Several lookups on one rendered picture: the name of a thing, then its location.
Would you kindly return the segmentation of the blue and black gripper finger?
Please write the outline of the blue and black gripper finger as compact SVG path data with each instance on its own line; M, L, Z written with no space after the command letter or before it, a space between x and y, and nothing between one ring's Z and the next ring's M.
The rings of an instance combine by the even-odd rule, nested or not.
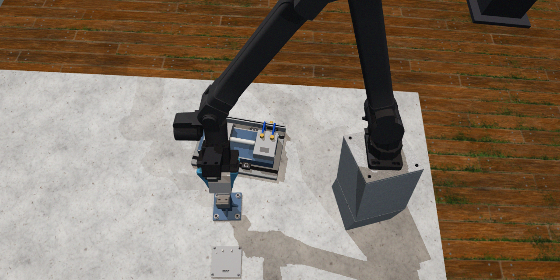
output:
M206 183L207 187L209 188L209 186L208 186L208 180L206 180L205 178L202 177L202 170L201 170L201 167L197 168L196 173L197 173L197 175Z
M238 175L238 172L236 172L236 173L230 173L230 176L231 176L231 188L233 188L233 184L234 184L234 181L235 181L237 175Z

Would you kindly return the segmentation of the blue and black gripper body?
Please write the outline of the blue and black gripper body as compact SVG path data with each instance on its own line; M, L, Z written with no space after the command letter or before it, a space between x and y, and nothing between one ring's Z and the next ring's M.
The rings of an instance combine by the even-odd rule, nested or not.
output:
M226 140L226 142L222 143L222 144L218 144L218 146L222 146L225 143L228 142L228 139ZM208 146L214 146L214 144L208 143L205 141L205 143ZM222 165L222 170L221 172L230 172L230 173L236 173L239 170L239 150L238 149L231 149L231 160L230 160L230 164L229 165ZM202 163L202 150L200 150L199 156L198 156L198 160L196 162L197 167L201 167L201 163Z

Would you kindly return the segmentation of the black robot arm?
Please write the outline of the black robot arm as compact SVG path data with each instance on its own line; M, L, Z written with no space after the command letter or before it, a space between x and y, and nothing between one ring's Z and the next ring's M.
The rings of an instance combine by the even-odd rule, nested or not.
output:
M221 180L222 165L230 164L230 140L218 146L228 139L229 111L292 35L334 1L338 0L278 0L223 74L205 90L199 110L175 115L175 140L200 141L205 134L201 170L208 182ZM362 117L368 122L364 128L367 164L370 170L399 171L405 129L392 89L382 0L348 2L367 95Z

